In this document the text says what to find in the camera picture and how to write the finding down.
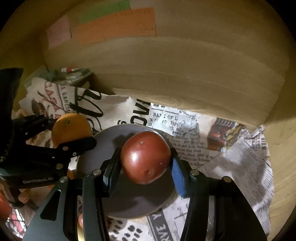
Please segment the hand holding other gripper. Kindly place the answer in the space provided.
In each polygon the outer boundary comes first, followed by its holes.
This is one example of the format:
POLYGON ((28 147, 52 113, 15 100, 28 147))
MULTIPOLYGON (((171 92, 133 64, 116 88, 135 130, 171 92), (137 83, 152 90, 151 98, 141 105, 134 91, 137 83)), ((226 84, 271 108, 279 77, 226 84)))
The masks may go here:
POLYGON ((23 204, 33 201, 32 188, 19 189, 18 200, 23 204))

